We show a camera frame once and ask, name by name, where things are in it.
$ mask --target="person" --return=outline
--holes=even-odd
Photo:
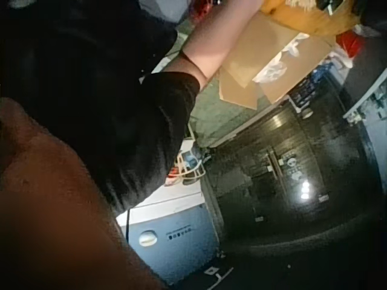
[[[15,287],[165,288],[115,215],[163,182],[195,97],[261,4],[214,8],[142,84],[128,79],[135,55],[88,31],[93,21],[12,20],[2,47],[0,248]]]

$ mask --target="cardboard box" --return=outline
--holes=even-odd
[[[280,79],[265,84],[254,83],[252,79],[297,35],[297,31],[258,13],[220,70],[220,98],[250,109],[257,108],[260,97],[266,96],[271,103],[283,98],[326,58],[334,45],[334,37],[304,39],[298,45],[299,57],[283,53],[281,61],[286,64],[287,71]]]

